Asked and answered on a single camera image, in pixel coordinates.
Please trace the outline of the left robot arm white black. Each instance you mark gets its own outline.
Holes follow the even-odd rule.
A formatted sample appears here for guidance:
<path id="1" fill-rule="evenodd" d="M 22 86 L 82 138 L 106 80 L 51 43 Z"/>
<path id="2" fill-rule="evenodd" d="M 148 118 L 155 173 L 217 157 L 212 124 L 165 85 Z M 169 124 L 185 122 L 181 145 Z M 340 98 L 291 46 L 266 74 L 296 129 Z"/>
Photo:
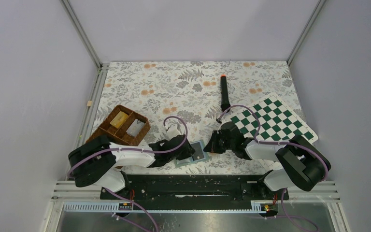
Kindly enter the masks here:
<path id="1" fill-rule="evenodd" d="M 129 196 L 131 187 L 117 166 L 162 167 L 175 159 L 190 158 L 194 153 L 185 135 L 144 146 L 119 145 L 101 135 L 68 155 L 71 168 L 67 177 L 72 178 L 78 188 L 102 186 L 123 199 Z"/>

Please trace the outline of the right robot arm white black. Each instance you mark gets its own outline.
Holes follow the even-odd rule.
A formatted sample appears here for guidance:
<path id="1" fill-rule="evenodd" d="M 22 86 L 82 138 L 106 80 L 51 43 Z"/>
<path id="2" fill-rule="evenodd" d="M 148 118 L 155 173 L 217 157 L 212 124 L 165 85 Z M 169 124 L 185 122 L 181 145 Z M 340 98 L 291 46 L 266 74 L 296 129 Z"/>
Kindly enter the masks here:
<path id="1" fill-rule="evenodd" d="M 277 190 L 293 186 L 311 191 L 326 179 L 331 169 L 330 162 L 301 135 L 287 141 L 259 141 L 245 137 L 232 122 L 213 131 L 203 150 L 215 154 L 229 150 L 244 160 L 263 159 L 280 163 L 281 169 L 268 171 L 259 180 L 257 191 L 264 199 L 270 199 Z"/>

